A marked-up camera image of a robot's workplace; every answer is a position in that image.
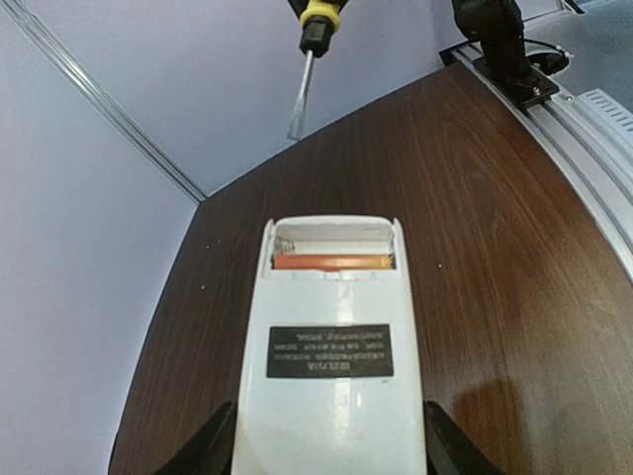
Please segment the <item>yellow and black handle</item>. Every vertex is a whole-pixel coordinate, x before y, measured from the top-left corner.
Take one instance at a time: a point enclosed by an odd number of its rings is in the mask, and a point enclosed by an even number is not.
[[[327,53],[332,36],[340,28],[340,11],[347,0],[288,0],[303,29],[299,48],[315,57]]]

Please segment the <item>white wall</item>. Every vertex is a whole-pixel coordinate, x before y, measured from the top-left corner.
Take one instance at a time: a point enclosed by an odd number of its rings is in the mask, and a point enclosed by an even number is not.
[[[524,17],[558,8],[523,0]],[[304,58],[286,0],[27,0],[207,191],[291,143]],[[439,68],[462,41],[450,0],[352,0],[316,64],[307,132]]]
[[[0,473],[106,473],[194,204],[0,9]]]

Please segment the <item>wood grain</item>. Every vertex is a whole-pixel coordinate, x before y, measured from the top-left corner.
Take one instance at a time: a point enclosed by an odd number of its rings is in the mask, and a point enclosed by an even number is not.
[[[261,232],[399,218],[425,397],[512,473],[633,473],[633,292],[536,142],[462,66],[357,111],[200,207],[112,461],[147,474],[236,399]]]

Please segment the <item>black label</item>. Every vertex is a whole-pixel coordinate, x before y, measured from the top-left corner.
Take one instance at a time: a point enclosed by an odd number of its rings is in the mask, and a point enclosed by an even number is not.
[[[393,376],[389,325],[271,327],[269,378]]]

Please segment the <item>screwdriver shaft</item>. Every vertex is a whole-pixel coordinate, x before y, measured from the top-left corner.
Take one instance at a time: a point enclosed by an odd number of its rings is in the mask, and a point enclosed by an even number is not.
[[[315,55],[308,50],[306,53],[306,67],[304,76],[301,80],[299,95],[293,108],[293,114],[290,117],[290,128],[288,129],[288,139],[298,142],[304,133],[304,123],[306,121],[306,105],[308,103],[308,90],[310,89],[310,81],[313,78],[313,69],[315,68]]]

